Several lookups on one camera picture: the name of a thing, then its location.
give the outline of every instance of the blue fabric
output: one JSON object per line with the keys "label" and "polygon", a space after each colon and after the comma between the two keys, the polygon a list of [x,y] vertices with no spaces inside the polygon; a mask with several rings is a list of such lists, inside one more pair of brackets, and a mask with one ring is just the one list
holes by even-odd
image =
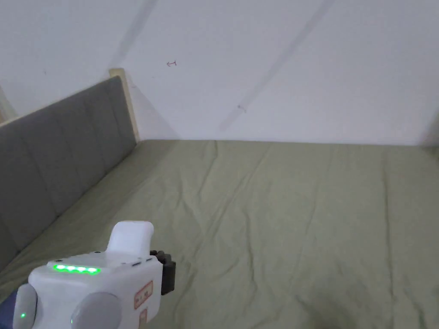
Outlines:
{"label": "blue fabric", "polygon": [[14,291],[0,304],[0,329],[12,329],[16,297],[17,291]]}

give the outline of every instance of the white robot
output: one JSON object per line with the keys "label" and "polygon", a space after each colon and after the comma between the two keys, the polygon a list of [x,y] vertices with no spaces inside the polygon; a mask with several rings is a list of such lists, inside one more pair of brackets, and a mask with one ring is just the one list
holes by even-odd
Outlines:
{"label": "white robot", "polygon": [[34,269],[17,292],[13,329],[138,329],[174,290],[176,263],[150,251],[150,222],[119,222],[107,250]]}

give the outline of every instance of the mattress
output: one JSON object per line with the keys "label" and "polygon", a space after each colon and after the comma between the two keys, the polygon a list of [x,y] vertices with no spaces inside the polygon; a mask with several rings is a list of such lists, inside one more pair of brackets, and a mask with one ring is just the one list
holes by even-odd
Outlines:
{"label": "mattress", "polygon": [[145,141],[0,273],[0,301],[148,220],[177,262],[148,329],[433,328],[438,215],[434,150]]}

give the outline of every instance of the wooden bed frame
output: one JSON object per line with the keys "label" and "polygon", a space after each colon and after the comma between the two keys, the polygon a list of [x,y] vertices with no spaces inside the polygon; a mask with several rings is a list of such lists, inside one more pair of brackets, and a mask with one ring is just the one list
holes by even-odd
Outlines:
{"label": "wooden bed frame", "polygon": [[123,68],[111,68],[108,72],[110,73],[111,78],[119,76],[122,79],[123,92],[125,94],[128,112],[130,113],[131,125],[133,126],[134,136],[136,137],[136,142],[138,143],[140,141],[139,129],[137,128],[136,117],[134,115],[133,103],[131,102],[130,89],[128,87],[125,70]]}

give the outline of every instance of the red label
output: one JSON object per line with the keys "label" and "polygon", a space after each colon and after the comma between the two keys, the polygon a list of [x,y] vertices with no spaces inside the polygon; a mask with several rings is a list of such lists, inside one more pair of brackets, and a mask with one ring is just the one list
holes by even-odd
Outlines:
{"label": "red label", "polygon": [[152,281],[140,289],[134,296],[134,309],[138,309],[152,295]]}

